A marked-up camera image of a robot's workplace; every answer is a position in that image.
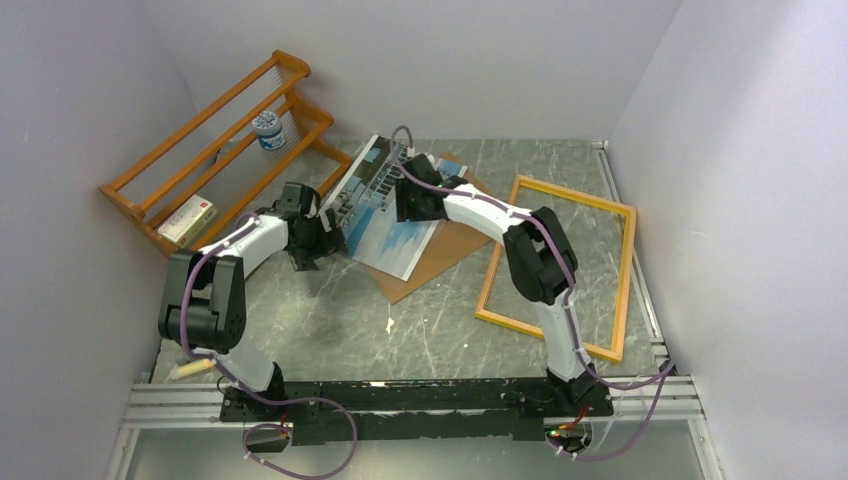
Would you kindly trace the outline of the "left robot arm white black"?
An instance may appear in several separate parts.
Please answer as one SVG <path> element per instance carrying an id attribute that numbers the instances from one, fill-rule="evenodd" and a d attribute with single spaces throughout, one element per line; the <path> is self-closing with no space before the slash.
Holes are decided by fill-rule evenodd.
<path id="1" fill-rule="evenodd" d="M 245 336 L 247 278 L 279 252 L 296 271 L 312 271 L 319 259 L 346 250 L 336 211 L 312 187 L 288 182 L 271 206 L 242 214 L 227 236 L 171 255 L 158 331 L 247 395 L 258 418 L 275 419 L 286 406 L 284 379 L 281 367 Z"/>

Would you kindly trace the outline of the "brown cardboard backing board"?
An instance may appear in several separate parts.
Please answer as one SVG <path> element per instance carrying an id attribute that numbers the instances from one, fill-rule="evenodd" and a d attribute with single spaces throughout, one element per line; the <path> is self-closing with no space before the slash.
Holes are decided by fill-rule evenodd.
<path id="1" fill-rule="evenodd" d="M 490 242 L 490 237 L 467 225 L 440 221 L 406 281 L 369 266 L 364 269 L 389 303 L 395 304 Z"/>

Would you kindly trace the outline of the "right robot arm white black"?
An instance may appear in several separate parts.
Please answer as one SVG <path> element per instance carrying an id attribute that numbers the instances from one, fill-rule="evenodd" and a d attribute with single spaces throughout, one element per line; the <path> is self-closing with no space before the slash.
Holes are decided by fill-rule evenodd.
<path id="1" fill-rule="evenodd" d="M 396 165 L 402 174 L 396 182 L 400 222 L 447 220 L 502 247 L 513 286 L 542 328 L 553 408 L 572 415 L 591 400 L 607 400 L 610 384 L 591 364 L 574 318 L 577 260 L 554 212 L 505 203 L 462 177 L 444 179 L 424 154 Z"/>

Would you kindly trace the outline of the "building and sky photo print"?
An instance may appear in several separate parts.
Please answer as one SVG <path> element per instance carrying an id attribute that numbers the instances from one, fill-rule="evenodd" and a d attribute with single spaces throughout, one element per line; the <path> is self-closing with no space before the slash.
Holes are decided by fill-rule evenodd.
<path id="1" fill-rule="evenodd" d="M 349 258 L 407 281 L 438 223 L 397 220 L 394 186 L 403 174 L 390 153 L 390 141 L 373 135 L 323 207 L 334 211 Z"/>

